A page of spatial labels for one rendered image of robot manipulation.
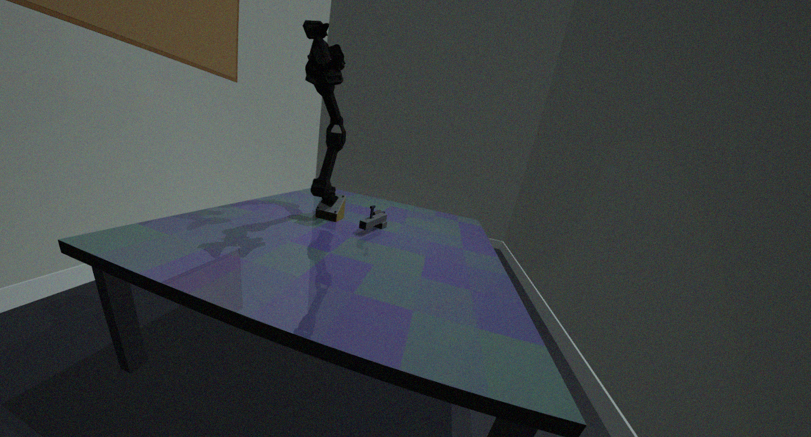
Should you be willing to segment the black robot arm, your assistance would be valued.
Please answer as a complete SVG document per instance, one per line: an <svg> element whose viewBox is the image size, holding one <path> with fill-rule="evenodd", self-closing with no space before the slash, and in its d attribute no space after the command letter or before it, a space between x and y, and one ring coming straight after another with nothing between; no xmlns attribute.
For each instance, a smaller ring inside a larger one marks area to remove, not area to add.
<svg viewBox="0 0 811 437"><path fill-rule="evenodd" d="M345 60L341 51L341 46L335 44L335 46L328 47L328 43L326 41L324 42L326 49L328 49L332 57L336 54L341 55L339 67L342 70L342 68L344 68ZM322 74L313 71L308 62L306 64L306 74L306 81L315 85L315 89L324 99L328 115L330 115L330 124L326 133L326 155L324 157L324 161L322 161L321 174L319 174L317 179L313 179L310 191L312 192L313 196L322 198L321 203L332 207L339 197L335 196L336 187L332 186L330 179L333 167L335 165L337 153L343 149L345 141L347 140L347 131L345 131L345 128L343 127L343 119L341 117L340 109L337 107L335 94L333 92L335 85L326 85L322 79ZM331 130L334 125L339 125L342 133L332 133Z"/></svg>

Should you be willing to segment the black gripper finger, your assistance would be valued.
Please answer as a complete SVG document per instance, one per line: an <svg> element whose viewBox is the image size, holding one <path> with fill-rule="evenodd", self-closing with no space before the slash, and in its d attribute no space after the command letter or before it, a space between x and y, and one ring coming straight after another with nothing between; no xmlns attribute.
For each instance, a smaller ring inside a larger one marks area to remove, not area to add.
<svg viewBox="0 0 811 437"><path fill-rule="evenodd" d="M337 77L342 75L341 68L339 67L340 57L340 54L336 54L332 57L331 61L329 61L327 65L323 67L324 74L327 77Z"/></svg>
<svg viewBox="0 0 811 437"><path fill-rule="evenodd" d="M308 24L307 29L309 31L309 35L320 35L320 36L327 36L327 29L328 23L322 25L310 25Z"/></svg>

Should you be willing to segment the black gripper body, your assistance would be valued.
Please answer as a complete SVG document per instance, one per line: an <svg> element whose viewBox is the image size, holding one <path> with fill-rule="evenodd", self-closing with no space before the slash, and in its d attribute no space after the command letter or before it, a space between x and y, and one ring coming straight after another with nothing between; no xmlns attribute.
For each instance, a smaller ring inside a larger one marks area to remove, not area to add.
<svg viewBox="0 0 811 437"><path fill-rule="evenodd" d="M302 27L304 29L304 31L306 31L307 38L308 39L315 39L316 44L317 44L316 48L311 49L312 55L307 56L308 57L308 63L310 65L310 67L312 67L313 71L322 74L322 79L324 80L324 83L326 85L332 86L332 85L337 85L337 84L342 83L343 82L343 77L342 76L327 77L324 74L323 67L325 67L325 65L327 65L327 63L329 61L331 61L331 59L332 59L332 56L330 55L328 49L326 49L325 42L322 40L322 38L324 38L326 36L309 35L309 31L307 29L308 24L310 24L310 25L322 25L322 21L306 20L304 22L303 27Z"/></svg>

